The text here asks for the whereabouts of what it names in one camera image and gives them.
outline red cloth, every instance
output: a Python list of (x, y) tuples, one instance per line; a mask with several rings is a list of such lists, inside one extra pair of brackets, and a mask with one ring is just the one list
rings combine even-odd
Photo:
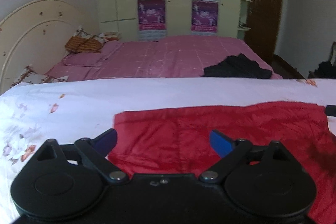
[(124, 112), (116, 115), (118, 143), (109, 160), (134, 173), (195, 173), (219, 160), (209, 145), (218, 129), (254, 145), (281, 140), (315, 181), (317, 198), (309, 216), (336, 222), (336, 138), (324, 107), (272, 102), (248, 107), (206, 106)]

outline baseboard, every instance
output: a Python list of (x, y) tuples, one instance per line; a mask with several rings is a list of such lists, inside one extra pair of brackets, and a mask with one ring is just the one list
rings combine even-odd
[(290, 64), (283, 60), (279, 55), (274, 54), (273, 57), (286, 71), (288, 71), (296, 79), (305, 79), (296, 69), (294, 69)]

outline orange striped cloth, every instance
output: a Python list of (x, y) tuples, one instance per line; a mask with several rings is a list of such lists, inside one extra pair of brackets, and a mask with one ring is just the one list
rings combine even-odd
[(79, 52), (100, 52), (105, 40), (102, 37), (91, 35), (78, 30), (67, 42), (65, 49), (72, 53)]

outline white shelf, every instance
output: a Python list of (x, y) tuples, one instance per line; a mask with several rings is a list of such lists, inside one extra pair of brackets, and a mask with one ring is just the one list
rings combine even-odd
[(251, 30), (251, 28), (249, 28), (249, 27), (239, 27), (239, 28), (238, 28), (238, 31), (244, 31), (244, 32), (247, 32), (247, 31), (249, 31), (249, 30)]
[(252, 0), (242, 0), (242, 1), (253, 2)]

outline cream headboard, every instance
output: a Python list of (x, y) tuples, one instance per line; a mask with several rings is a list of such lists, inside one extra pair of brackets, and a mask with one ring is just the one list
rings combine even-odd
[(61, 0), (30, 2), (1, 21), (0, 94), (27, 65), (32, 64), (36, 72), (44, 74), (57, 64), (78, 26), (96, 31), (89, 17)]

